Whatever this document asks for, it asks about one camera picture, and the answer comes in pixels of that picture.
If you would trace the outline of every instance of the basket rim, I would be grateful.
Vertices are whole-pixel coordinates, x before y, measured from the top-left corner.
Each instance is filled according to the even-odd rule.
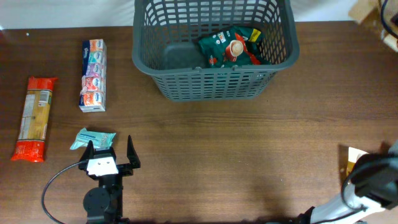
[[[142,9],[143,1],[135,1],[135,9]],[[142,60],[139,57],[139,46],[141,43],[141,35],[139,32],[134,32],[134,27],[140,27],[142,24],[142,12],[141,10],[136,10],[134,15],[134,24],[133,24],[133,44],[132,44],[132,61],[135,66],[141,72],[151,75],[151,76],[165,76],[165,75],[195,75],[202,73],[244,73],[244,72],[277,72],[286,68],[291,67],[299,58],[300,55],[300,46],[299,41],[297,39],[297,33],[295,28],[294,16],[292,7],[290,5],[290,0],[284,0],[285,10],[287,14],[287,23],[289,27],[290,41],[292,43],[292,52],[289,57],[282,63],[277,65],[242,65],[242,66],[234,66],[231,68],[178,68],[178,69],[169,69],[169,70],[156,70],[153,68],[149,68],[144,65]]]

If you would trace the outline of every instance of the spaghetti bag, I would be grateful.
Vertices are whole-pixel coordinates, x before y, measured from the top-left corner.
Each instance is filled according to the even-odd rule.
[[[44,140],[54,82],[57,78],[29,78],[21,130],[12,161],[44,162]]]

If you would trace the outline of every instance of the barcode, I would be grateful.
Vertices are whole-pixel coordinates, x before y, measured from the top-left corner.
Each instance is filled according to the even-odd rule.
[[[47,103],[49,101],[49,96],[49,91],[40,91],[39,103]]]

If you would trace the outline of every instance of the coffee cup image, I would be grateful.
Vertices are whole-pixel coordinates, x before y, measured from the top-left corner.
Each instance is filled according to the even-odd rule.
[[[232,40],[231,43],[229,43],[229,45],[225,49],[225,53],[230,61],[235,62],[236,57],[243,53],[242,42],[238,40]]]

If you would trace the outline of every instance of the long rectangular package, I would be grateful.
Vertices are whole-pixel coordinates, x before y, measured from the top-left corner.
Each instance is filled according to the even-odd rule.
[[[82,112],[105,111],[106,45],[103,39],[83,41],[83,71],[79,107]]]
[[[12,161],[25,159],[44,162],[44,140],[56,80],[57,78],[29,78],[21,130]]]

